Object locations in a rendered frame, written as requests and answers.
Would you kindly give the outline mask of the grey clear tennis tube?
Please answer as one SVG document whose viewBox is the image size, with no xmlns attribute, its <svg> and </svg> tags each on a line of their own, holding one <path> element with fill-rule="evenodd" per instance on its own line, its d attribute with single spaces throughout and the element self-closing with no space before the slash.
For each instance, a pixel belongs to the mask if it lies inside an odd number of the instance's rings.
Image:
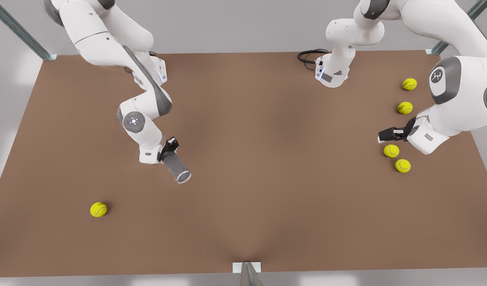
<svg viewBox="0 0 487 286">
<path fill-rule="evenodd" d="M 179 184 L 185 183 L 191 177 L 191 172 L 178 157 L 176 152 L 168 151 L 162 155 L 162 163 Z"/>
</svg>

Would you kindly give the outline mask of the silver frame post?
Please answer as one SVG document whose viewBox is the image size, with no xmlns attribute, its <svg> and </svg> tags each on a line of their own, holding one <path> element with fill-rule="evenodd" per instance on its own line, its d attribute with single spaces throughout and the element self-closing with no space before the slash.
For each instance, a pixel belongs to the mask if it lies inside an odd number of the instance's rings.
<svg viewBox="0 0 487 286">
<path fill-rule="evenodd" d="M 57 54 L 50 54 L 42 45 L 22 27 L 22 25 L 0 4 L 0 21 L 20 38 L 42 60 L 56 60 Z"/>
<path fill-rule="evenodd" d="M 234 262 L 233 273 L 240 273 L 240 286 L 264 286 L 258 273 L 261 273 L 261 262 Z"/>
<path fill-rule="evenodd" d="M 461 56 L 487 58 L 487 39 L 454 0 L 429 0 L 419 35 L 448 43 Z"/>
</svg>

